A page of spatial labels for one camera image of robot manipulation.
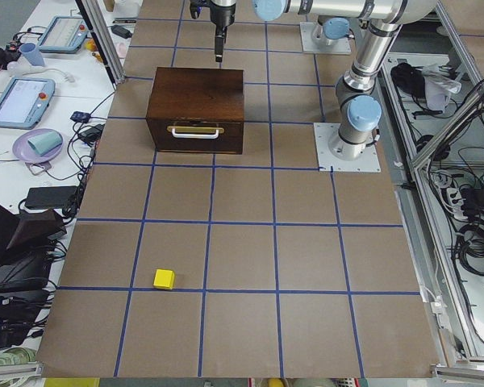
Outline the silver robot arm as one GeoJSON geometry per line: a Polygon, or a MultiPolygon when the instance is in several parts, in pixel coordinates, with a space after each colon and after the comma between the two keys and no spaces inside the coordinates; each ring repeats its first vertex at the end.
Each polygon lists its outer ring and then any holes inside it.
{"type": "MultiPolygon", "coordinates": [[[[206,1],[210,9],[210,20],[215,25],[215,61],[223,61],[223,49],[227,39],[227,29],[235,22],[236,1],[206,1]]],[[[278,19],[290,9],[290,1],[252,1],[255,14],[264,21],[278,19]]],[[[318,44],[345,38],[349,33],[349,23],[344,18],[319,16],[317,26],[312,31],[312,39],[318,44]]]]}
{"type": "Polygon", "coordinates": [[[331,153],[341,160],[355,160],[367,147],[367,139],[378,127],[380,104],[370,96],[375,78],[392,48],[401,27],[428,15],[435,1],[254,1],[256,15],[265,21],[284,13],[314,13],[363,19],[368,22],[364,40],[352,63],[336,85],[341,123],[328,141],[331,153]]]}

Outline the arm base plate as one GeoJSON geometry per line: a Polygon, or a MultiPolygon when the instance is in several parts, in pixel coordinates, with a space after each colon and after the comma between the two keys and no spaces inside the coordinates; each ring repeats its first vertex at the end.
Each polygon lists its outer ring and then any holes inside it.
{"type": "Polygon", "coordinates": [[[352,51],[347,37],[328,39],[317,22],[301,22],[302,51],[312,54],[349,55],[352,51]]]}
{"type": "Polygon", "coordinates": [[[363,144],[348,144],[339,137],[339,123],[314,123],[318,169],[321,172],[380,173],[372,136],[363,144]]]}

